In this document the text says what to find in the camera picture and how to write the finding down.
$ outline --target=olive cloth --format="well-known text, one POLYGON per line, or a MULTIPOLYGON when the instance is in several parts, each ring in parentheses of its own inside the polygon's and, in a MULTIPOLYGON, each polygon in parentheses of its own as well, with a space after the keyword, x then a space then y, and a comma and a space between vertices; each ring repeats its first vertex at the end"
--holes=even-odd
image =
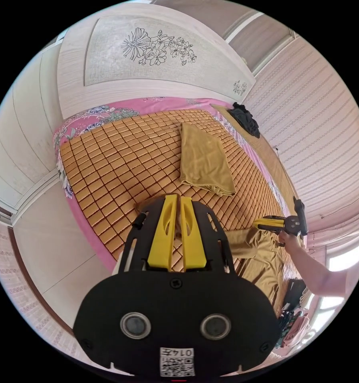
POLYGON ((234 196, 235 185, 220 139, 186 122, 179 127, 179 132, 182 138, 181 183, 218 196, 234 196))

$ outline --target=bamboo mat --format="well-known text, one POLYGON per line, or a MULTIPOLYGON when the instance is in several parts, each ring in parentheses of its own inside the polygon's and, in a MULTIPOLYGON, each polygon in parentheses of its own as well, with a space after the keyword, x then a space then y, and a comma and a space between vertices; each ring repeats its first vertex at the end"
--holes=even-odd
MULTIPOLYGON (((89 224, 117 260, 136 217, 134 204, 148 197, 178 193, 211 207, 225 230, 247 228, 254 219, 281 215, 260 170, 225 128, 206 111, 181 110, 136 116, 105 124, 60 148, 75 197, 89 224), (225 150, 236 186, 234 197, 218 197, 181 185, 181 139, 188 122, 216 135, 225 150)), ((181 271, 182 245, 175 240, 173 271, 181 271)))

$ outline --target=pink cloth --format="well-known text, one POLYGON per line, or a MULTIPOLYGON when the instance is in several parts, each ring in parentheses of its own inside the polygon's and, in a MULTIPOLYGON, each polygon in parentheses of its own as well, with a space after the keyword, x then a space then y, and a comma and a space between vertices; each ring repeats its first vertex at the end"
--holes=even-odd
POLYGON ((202 109, 208 111, 214 117, 214 119, 220 122, 223 127, 234 137, 235 141, 240 145, 242 149, 244 149, 246 154, 260 169, 280 207, 282 208, 284 216, 287 217, 290 215, 290 212, 282 195, 280 194, 280 191, 275 185, 262 160, 251 148, 251 146, 243 139, 243 137, 234 129, 234 127, 216 109, 214 109, 211 104, 217 104, 232 108, 232 106, 226 102, 215 99, 149 97, 145 99, 125 100, 80 112, 68 118, 64 124, 55 131, 53 136, 53 144, 57 158, 58 170, 60 171, 61 182, 65 190, 69 207, 75 220, 78 223, 78 226, 86 236, 97 257, 101 259, 105 267, 110 272, 114 270, 117 262, 88 223, 74 196, 73 191, 71 190, 66 174, 64 174, 63 164, 60 156, 60 146, 68 140, 71 140, 73 137, 77 137, 83 134, 85 131, 88 131, 112 120, 126 118, 133 115, 145 115, 149 113, 180 109, 202 109))
POLYGON ((283 345, 285 347, 296 346, 310 329, 309 318, 307 316, 299 316, 296 318, 293 326, 288 334, 283 339, 283 345))

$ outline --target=flower illustration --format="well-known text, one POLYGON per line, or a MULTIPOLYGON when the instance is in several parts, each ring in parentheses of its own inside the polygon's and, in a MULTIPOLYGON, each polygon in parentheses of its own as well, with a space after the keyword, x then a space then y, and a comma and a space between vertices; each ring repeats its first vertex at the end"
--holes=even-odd
POLYGON ((238 94, 238 95, 242 96, 243 93, 246 92, 246 90, 247 90, 247 83, 243 82, 243 83, 241 84, 241 83, 240 83, 240 80, 235 81, 235 83, 234 83, 234 89, 233 89, 233 91, 234 91, 235 94, 238 94))
POLYGON ((139 57, 139 65, 146 65, 147 61, 150 61, 150 65, 166 62, 167 48, 170 49, 171 57, 180 57, 182 65, 196 61, 196 55, 191 49, 192 44, 183 37, 175 40, 174 36, 163 34, 162 30, 159 30, 157 36, 151 38, 143 28, 136 28, 135 32, 131 33, 131 38, 128 36, 124 40, 122 48, 125 57, 130 55, 133 61, 139 57))
POLYGON ((169 42, 173 40, 173 38, 174 36, 169 37, 168 35, 162 34, 162 30, 160 30, 158 35, 151 39, 150 47, 164 50, 168 46, 169 42))
POLYGON ((192 45, 190 45, 188 43, 188 41, 183 41, 182 42, 182 45, 180 46, 179 48, 179 51, 181 52, 181 54, 183 55, 188 55, 190 53, 190 48, 192 47, 192 45))
POLYGON ((134 33, 131 33, 131 38, 128 36, 121 46, 123 55, 127 57, 131 53, 130 59, 134 61, 137 57, 143 56, 150 43, 151 38, 147 35, 147 32, 143 28, 136 28, 134 33))
POLYGON ((160 65, 166 61, 166 51, 159 51, 156 49, 151 52, 152 58, 150 59, 150 65, 160 65))
POLYGON ((187 59, 188 63, 195 63, 195 61, 196 61, 196 55, 195 54, 190 55, 187 59))
POLYGON ((171 57, 177 57, 179 54, 179 47, 178 45, 174 45, 172 48, 170 48, 171 57))

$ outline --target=black device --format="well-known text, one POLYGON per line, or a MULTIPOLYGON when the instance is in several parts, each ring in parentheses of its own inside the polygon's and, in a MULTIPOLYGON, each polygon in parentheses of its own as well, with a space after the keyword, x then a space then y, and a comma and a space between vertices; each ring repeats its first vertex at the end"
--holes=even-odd
POLYGON ((280 336, 273 307, 235 273, 212 209, 189 197, 180 200, 185 272, 170 271, 173 198, 157 199, 137 217, 118 273, 86 295, 74 335, 93 362, 134 375, 127 380, 214 381, 239 366, 249 370, 280 336))

